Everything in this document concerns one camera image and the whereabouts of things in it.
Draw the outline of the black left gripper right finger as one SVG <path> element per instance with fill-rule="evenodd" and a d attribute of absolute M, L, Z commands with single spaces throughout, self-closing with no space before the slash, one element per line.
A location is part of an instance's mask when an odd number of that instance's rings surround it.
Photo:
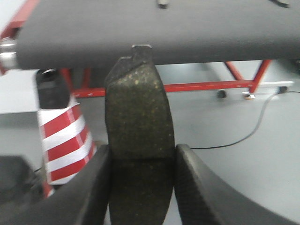
<path fill-rule="evenodd" d="M 293 225 L 217 176 L 186 144 L 176 146 L 175 196 L 184 225 Z"/>

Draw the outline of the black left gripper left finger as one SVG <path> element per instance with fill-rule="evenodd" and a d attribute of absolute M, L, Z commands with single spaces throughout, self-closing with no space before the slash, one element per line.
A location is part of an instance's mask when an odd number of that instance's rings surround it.
<path fill-rule="evenodd" d="M 67 184 L 2 224 L 102 225 L 110 193 L 110 172 L 111 152 L 108 145 L 102 145 Z"/>

